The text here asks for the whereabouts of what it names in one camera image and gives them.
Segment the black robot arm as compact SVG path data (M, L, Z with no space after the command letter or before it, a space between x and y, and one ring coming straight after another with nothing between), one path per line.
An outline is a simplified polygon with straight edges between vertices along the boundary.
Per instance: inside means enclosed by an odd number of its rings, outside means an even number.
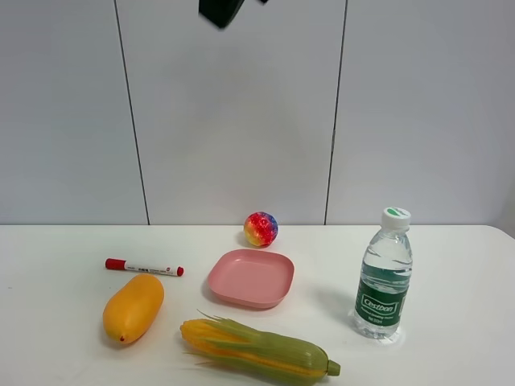
M219 30L224 30L237 16L245 0L199 0L199 15Z

